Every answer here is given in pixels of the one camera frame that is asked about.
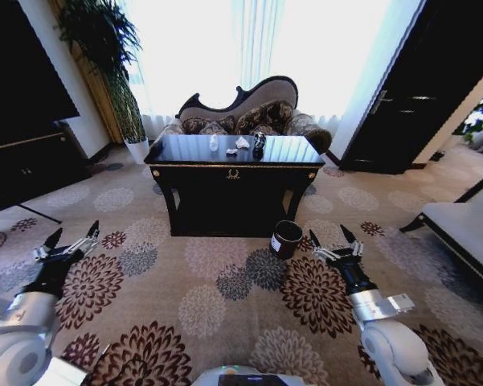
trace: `patterned rug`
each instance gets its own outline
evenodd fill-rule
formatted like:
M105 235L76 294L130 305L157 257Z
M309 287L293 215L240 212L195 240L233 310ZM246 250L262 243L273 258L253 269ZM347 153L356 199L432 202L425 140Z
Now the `patterned rug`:
M92 170L27 203L63 221L62 244L100 220L99 248L68 275L53 347L91 373L89 384L186 385L230 363L321 386L380 384L344 283L313 260L307 237L287 262L270 255L267 239L171 237L148 168L118 149ZM427 229L398 228L482 177L483 156L464 146L404 175L327 165L297 213L324 245L346 243L339 224L365 242L366 273L384 295L412 298L416 308L400 321L422 337L446 384L460 386L483 385L483 292ZM232 215L250 216L235 203ZM0 294L12 298L35 277L31 250L57 228L19 208L0 212Z

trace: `bench leg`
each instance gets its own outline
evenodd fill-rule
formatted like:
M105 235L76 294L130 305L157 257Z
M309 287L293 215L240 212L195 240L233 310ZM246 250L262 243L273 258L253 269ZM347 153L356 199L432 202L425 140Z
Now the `bench leg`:
M424 218L424 215L418 215L413 221L411 221L411 223L401 228L400 231L402 233L405 233L405 232L415 231L416 229L423 227L424 226L423 218Z

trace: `white wall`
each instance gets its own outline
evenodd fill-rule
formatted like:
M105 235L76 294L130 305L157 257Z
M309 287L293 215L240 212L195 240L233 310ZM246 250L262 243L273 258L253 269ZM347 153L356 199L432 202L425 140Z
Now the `white wall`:
M60 32L54 28L55 16L47 0L19 0L19 3L79 111L79 117L67 121L84 155L91 158L110 142L109 135L67 44L59 39Z
M423 0L391 0L358 85L330 145L330 151L339 159L345 154L350 140L366 116L423 3Z
M445 142L450 139L450 136L454 132L460 123L466 119L466 117L472 112L475 106L483 98L483 77L475 85L473 90L466 96L466 98L460 103L457 109L454 110L448 120L441 126L436 135L430 140L430 142L424 147L418 157L416 157L414 163L427 163L430 157L439 150Z

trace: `potted plant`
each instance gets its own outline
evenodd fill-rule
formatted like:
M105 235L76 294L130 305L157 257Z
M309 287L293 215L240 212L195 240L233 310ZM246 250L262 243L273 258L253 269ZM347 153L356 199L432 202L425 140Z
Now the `potted plant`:
M468 115L464 122L462 122L453 135L462 135L464 139L472 143L473 135L475 133L480 133L483 130L483 99L479 104L473 109L473 111Z
M134 161L143 163L148 138L124 66L135 60L130 50L141 48L134 25L113 0L66 0L58 21L60 38L100 73L124 141Z

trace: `small bottle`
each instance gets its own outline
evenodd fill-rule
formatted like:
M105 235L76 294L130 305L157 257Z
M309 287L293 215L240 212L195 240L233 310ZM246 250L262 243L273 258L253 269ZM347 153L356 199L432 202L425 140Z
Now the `small bottle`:
M211 140L209 141L209 149L211 149L211 151L216 151L218 149L218 134L211 135Z

